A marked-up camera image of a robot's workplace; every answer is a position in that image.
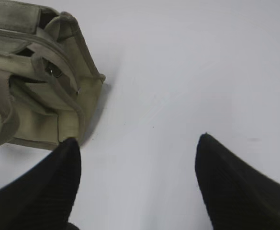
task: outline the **beige bag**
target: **beige bag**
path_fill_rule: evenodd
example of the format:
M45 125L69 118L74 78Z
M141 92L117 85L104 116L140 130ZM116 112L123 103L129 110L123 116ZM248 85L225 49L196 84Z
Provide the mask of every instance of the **beige bag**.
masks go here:
M0 0L0 145L81 143L104 79L69 13Z

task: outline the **bag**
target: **bag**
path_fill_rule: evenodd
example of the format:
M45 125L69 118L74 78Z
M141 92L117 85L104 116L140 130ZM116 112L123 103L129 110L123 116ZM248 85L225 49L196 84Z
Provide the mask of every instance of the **bag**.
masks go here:
M81 143L104 80L72 15L0 0L0 145Z

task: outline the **white surface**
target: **white surface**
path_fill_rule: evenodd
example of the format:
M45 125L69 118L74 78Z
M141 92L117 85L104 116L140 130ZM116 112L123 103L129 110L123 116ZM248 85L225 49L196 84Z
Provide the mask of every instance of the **white surface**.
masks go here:
M212 229L204 132L280 182L280 0L29 2L75 15L107 76L81 150L82 230ZM0 147L0 187L46 153Z

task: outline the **white floor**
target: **white floor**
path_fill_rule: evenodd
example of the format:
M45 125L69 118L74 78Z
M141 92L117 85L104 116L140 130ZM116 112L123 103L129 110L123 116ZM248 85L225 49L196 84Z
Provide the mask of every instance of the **white floor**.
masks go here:
M280 0L31 0L79 20L107 76L82 147L82 230L211 230L208 132L280 183ZM0 147L0 187L48 152Z

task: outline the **canvas bag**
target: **canvas bag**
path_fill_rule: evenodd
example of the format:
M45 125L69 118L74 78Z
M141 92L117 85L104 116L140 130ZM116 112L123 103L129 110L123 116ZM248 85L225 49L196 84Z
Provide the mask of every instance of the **canvas bag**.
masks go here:
M0 145L81 143L104 80L72 15L0 0Z

